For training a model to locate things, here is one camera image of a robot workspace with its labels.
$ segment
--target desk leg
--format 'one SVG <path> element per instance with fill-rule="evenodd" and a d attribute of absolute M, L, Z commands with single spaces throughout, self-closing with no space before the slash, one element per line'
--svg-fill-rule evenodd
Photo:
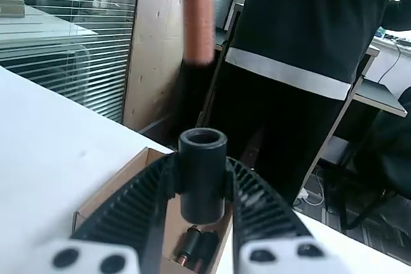
<path fill-rule="evenodd" d="M 370 56 L 366 65 L 363 67 L 357 81 L 354 83 L 353 88 L 351 89 L 348 98 L 346 99 L 340 113 L 338 114 L 337 119 L 335 120 L 333 126 L 331 127 L 330 131 L 327 134 L 327 137 L 325 138 L 324 142 L 322 143 L 321 148 L 319 149 L 319 152 L 317 153 L 317 155 L 314 158 L 314 161 L 311 163 L 310 168 L 308 169 L 306 176 L 304 178 L 304 181 L 301 185 L 300 190 L 306 185 L 308 178 L 310 177 L 310 175 L 312 174 L 315 166 L 317 165 L 317 162 L 319 161 L 319 159 L 321 158 L 321 155 L 324 153 L 325 149 L 327 148 L 327 145 L 329 143 L 329 140 L 331 139 L 331 137 L 333 136 L 335 130 L 337 129 L 337 126 L 340 124 L 342 117 L 344 116 L 345 112 L 348 109 L 348 106 L 351 104 L 352 100 L 354 99 L 354 96 L 357 92 L 357 89 L 359 88 L 359 86 L 361 85 L 365 74 L 367 73 L 367 71 L 369 70 L 370 66 L 372 65 L 373 61 L 374 61 L 375 57 L 374 56 Z"/>

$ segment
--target black chair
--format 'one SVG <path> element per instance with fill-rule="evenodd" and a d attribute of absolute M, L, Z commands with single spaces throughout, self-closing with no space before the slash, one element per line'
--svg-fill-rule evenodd
<path fill-rule="evenodd" d="M 371 187 L 376 196 L 352 222 L 347 221 L 345 207 L 347 182 L 344 179 L 336 181 L 336 173 L 332 176 L 332 182 L 338 183 L 333 195 L 344 230 L 357 227 L 372 211 L 397 194 L 411 200 L 411 87 L 402 93 L 398 101 L 408 115 L 401 118 L 380 112 L 354 153 L 355 180 Z"/>

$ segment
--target wooden board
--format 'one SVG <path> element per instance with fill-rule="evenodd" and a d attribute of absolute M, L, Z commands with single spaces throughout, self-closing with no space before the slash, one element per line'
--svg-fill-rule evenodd
<path fill-rule="evenodd" d="M 182 0 L 137 0 L 125 126 L 138 131 L 168 113 L 182 55 Z"/>

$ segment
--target white cable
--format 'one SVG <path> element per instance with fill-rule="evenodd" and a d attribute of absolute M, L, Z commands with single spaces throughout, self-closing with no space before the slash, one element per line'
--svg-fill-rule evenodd
<path fill-rule="evenodd" d="M 320 182 L 320 179 L 319 179 L 319 176 L 318 176 L 318 172 L 320 171 L 321 169 L 318 169 L 316 172 L 315 172 L 315 178 L 317 179 L 317 182 L 319 183 L 319 186 L 320 186 L 320 190 L 321 190 L 321 200 L 320 200 L 320 202 L 318 202 L 318 203 L 311 203 L 311 202 L 309 202 L 308 201 L 308 197 L 310 197 L 310 195 L 308 195 L 308 197 L 307 198 L 303 198 L 303 200 L 308 204 L 308 205 L 311 205 L 311 206 L 313 206 L 313 207 L 318 207 L 318 206 L 320 206 L 320 205 L 322 205 L 322 203 L 324 202 L 324 188 L 322 187 L 322 184 L 321 184 L 321 182 Z"/>

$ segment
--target white desk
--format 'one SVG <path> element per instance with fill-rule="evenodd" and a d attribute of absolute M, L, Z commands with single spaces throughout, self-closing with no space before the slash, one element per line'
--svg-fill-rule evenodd
<path fill-rule="evenodd" d="M 144 147 L 170 152 L 1 67 L 0 108 L 0 273 L 12 273 L 33 245 L 67 237 L 77 206 Z M 312 219 L 301 219 L 354 274 L 411 272 Z M 218 274 L 232 273 L 231 252 L 228 244 Z"/>
<path fill-rule="evenodd" d="M 0 48 L 84 42 L 98 35 L 31 6 L 25 11 L 23 18 L 0 18 Z"/>

